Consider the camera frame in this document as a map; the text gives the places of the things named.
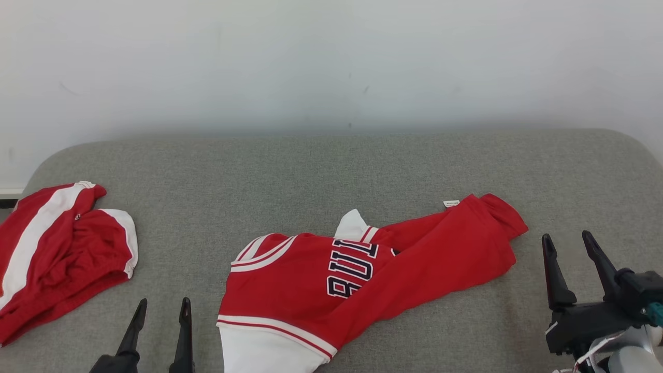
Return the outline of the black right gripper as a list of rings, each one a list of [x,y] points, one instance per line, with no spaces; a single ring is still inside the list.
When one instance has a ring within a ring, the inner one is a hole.
[[[642,312],[630,312],[613,302],[619,293],[616,268],[590,231],[583,231],[582,239],[599,275],[604,302],[575,305],[577,297],[568,289],[554,243],[549,234],[542,236],[547,299],[552,311],[545,342],[551,354],[580,356],[597,338],[644,325]]]

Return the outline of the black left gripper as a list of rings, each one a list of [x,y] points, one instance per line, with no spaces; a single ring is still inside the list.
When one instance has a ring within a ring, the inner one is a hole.
[[[135,310],[118,348],[118,355],[100,356],[89,373],[136,373],[140,355],[137,351],[139,333],[143,329],[148,300],[142,299]],[[179,337],[169,373],[196,371],[193,357],[191,301],[184,297],[179,313]]]

